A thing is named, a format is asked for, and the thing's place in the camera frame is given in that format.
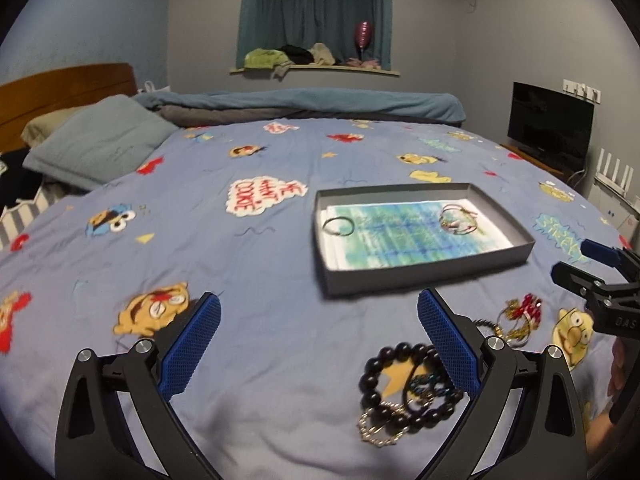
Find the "person's right hand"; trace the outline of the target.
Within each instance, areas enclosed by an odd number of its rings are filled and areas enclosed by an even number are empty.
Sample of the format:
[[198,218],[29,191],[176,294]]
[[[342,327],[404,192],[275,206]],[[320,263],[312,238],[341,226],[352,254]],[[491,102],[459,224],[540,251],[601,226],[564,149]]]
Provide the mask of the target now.
[[613,361],[611,377],[608,381],[608,396],[615,396],[624,388],[626,382],[626,347],[620,338],[616,338],[612,347]]

